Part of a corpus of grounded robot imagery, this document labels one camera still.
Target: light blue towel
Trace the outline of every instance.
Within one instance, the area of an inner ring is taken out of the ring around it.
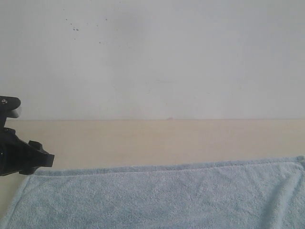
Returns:
[[[41,171],[2,229],[304,229],[305,158]]]

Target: black object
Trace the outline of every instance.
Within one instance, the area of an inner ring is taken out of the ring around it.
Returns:
[[[43,150],[39,142],[25,143],[16,131],[5,128],[6,119],[18,118],[21,102],[15,97],[0,96],[0,176],[19,172],[33,174],[39,167],[52,167],[54,155]]]

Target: beige surface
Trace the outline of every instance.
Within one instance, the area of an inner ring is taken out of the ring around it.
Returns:
[[[14,121],[22,140],[55,154],[53,169],[298,156],[305,120]],[[0,215],[23,179],[0,177]]]

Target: white wall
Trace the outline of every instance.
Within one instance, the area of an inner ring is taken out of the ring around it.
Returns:
[[[21,99],[22,119],[304,118],[304,12],[302,0],[0,1],[0,94]]]

